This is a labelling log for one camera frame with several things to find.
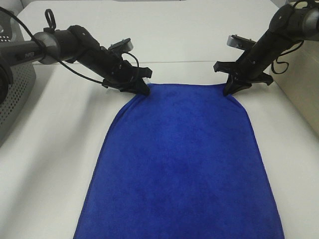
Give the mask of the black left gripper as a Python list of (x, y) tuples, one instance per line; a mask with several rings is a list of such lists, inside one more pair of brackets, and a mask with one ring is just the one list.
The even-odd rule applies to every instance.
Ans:
[(148, 67), (140, 67), (137, 58), (132, 56), (137, 66), (132, 66), (129, 61), (123, 60), (116, 64), (102, 82), (102, 86), (105, 88), (114, 88), (120, 92), (130, 92), (133, 94), (141, 94), (148, 96), (150, 94), (150, 88), (144, 82), (143, 78), (151, 78), (152, 70)]

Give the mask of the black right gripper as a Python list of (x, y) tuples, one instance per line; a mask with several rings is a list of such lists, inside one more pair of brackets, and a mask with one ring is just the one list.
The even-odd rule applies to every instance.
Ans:
[(273, 77), (264, 73), (267, 67), (257, 60), (240, 57), (235, 62), (217, 61), (213, 69), (215, 72), (229, 74), (223, 89), (223, 96), (227, 96), (249, 89), (253, 83), (272, 84)]

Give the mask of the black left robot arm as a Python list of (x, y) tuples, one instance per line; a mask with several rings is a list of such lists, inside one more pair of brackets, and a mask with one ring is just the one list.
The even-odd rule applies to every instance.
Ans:
[(3, 42), (0, 45), (0, 100), (6, 99), (8, 88), (14, 82), (11, 68), (35, 61), (44, 65), (77, 61), (103, 77), (103, 87), (147, 96), (150, 89), (144, 78), (150, 78), (153, 72), (123, 59), (122, 55), (132, 49), (130, 38), (105, 48), (79, 25), (66, 30), (45, 28), (30, 41)]

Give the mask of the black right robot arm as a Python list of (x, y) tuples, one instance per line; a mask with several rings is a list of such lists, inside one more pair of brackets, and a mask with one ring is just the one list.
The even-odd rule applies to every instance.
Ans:
[(298, 8), (299, 1), (293, 5), (282, 6), (272, 17), (267, 31), (258, 41), (230, 35), (227, 45), (243, 50), (234, 62), (216, 62), (215, 72), (228, 74), (223, 95), (234, 94), (250, 88), (255, 83), (272, 84), (273, 77), (264, 73), (274, 66), (278, 58), (300, 48), (305, 41), (319, 39), (319, 4), (314, 0)]

